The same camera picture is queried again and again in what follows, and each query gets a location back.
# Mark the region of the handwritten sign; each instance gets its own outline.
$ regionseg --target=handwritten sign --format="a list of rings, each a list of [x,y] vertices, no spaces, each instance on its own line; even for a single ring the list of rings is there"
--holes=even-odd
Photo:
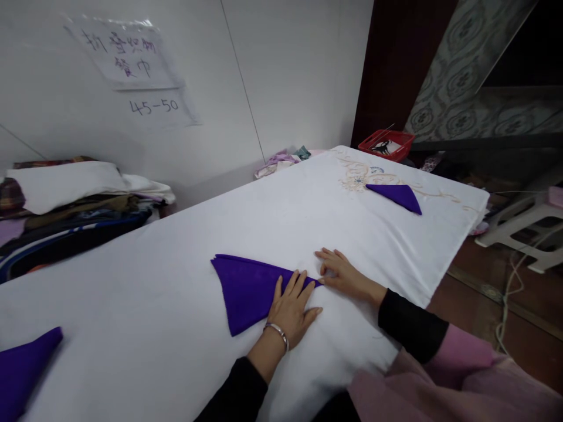
[[[146,130],[172,129],[200,124],[184,88],[120,93],[123,110]]]
[[[153,26],[78,18],[70,21],[67,28],[114,90],[184,85]]]

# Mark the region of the number 45-50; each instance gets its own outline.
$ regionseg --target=number 45-50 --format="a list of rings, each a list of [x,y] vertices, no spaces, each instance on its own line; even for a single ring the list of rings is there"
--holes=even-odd
[[[160,100],[162,102],[162,104],[153,104],[153,107],[160,107],[160,106],[164,106],[164,107],[168,107],[168,109],[166,110],[166,112],[169,112],[170,110],[177,110],[178,109],[178,104],[176,103],[176,101],[171,100],[170,103],[168,104],[168,100]],[[152,108],[149,107],[147,105],[146,101],[143,101],[141,103],[141,107],[139,107],[137,105],[137,103],[134,103],[132,101],[129,101],[129,105],[131,106],[131,111],[134,113],[136,111],[138,111],[138,113],[140,115],[145,115],[145,114],[151,114],[152,113]]]

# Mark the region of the bangle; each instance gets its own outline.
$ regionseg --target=bangle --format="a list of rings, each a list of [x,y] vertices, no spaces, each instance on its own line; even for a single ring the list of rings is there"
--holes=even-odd
[[[264,326],[262,331],[264,331],[269,326],[272,327],[274,330],[276,330],[280,334],[281,338],[283,338],[283,342],[286,344],[286,353],[289,352],[289,341],[287,341],[286,334],[283,332],[283,330],[280,327],[278,327],[276,324],[271,324],[270,322],[268,322]]]

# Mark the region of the table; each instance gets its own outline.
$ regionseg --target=table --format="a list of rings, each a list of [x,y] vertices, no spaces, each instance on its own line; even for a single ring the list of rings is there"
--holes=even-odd
[[[407,183],[422,216],[364,188]],[[347,147],[292,166],[0,285],[0,349],[62,326],[65,339],[25,421],[189,421],[252,347],[232,338],[210,259],[237,255],[318,277],[314,251],[428,305],[488,194]],[[322,306],[281,362],[259,420],[311,420],[361,367],[384,372],[398,348],[377,315],[317,288]]]

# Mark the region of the red basket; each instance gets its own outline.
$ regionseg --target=red basket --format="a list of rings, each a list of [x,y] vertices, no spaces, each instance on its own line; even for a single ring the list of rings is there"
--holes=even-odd
[[[412,146],[412,141],[414,139],[415,136],[413,134],[390,131],[390,130],[378,130],[375,131],[374,134],[371,135],[369,138],[367,138],[364,142],[359,144],[358,149],[360,151],[367,152],[368,154],[373,154],[391,161],[400,162],[403,161],[407,155],[409,155],[409,151],[411,150],[411,146]],[[376,144],[379,144],[380,142],[387,140],[399,144],[400,145],[399,149],[397,149],[395,152],[389,155],[380,154],[379,152],[371,150],[371,148]]]

